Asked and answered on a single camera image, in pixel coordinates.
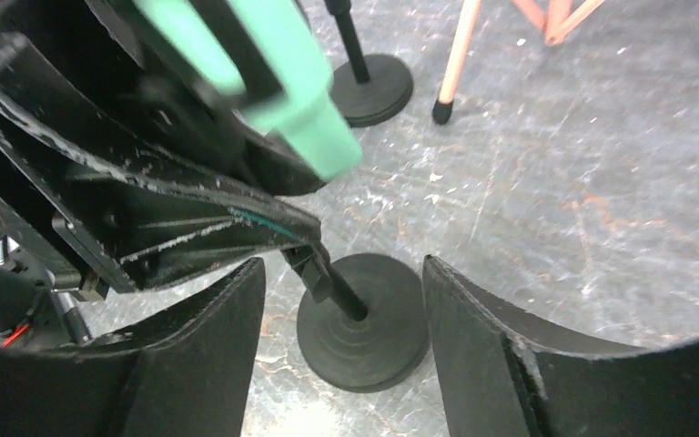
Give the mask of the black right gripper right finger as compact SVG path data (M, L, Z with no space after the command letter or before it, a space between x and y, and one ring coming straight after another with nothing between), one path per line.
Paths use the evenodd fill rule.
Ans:
M453 436L699 436L699 337L604 340L490 293L442 259L423 298Z

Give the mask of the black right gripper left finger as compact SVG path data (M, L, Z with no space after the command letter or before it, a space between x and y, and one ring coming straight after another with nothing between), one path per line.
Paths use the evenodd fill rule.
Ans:
M238 436L264 261L86 346L0 347L0 436Z

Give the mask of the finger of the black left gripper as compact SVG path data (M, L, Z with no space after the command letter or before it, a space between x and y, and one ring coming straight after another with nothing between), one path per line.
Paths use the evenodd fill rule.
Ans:
M321 236L309 213L134 135L18 33L0 34L0 195L54 274L93 270L121 292Z

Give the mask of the black microphone stand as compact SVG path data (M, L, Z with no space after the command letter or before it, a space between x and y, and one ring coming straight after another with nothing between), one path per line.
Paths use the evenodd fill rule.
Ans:
M399 114L412 97L414 82L402 60L364 55L351 17L350 0L325 0L348 61L334 71L330 96L351 127L371 127Z
M135 2L114 1L111 8L143 52L145 72L131 99L139 110L134 122L147 140L273 198L294 192L294 164L261 162L280 141L328 182L283 138L250 127L231 99L179 58ZM298 341L321 379L365 393L388 389L415 370L429 336L420 278L410 267L376 253L332 260L320 239L282 253L308 291L299 305Z

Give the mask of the green microphone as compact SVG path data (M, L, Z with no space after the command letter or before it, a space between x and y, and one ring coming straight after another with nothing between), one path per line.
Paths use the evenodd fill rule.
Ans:
M323 181L362 150L330 98L332 68L292 1L136 1L179 58L260 134L275 134Z

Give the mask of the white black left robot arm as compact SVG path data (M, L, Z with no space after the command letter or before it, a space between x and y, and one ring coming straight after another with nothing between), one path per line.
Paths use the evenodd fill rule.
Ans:
M217 151L221 170L145 141L25 35L0 33L0 335L73 338L68 295L163 290L318 240L317 219L285 202L322 185L294 154L237 120L218 141L175 141Z

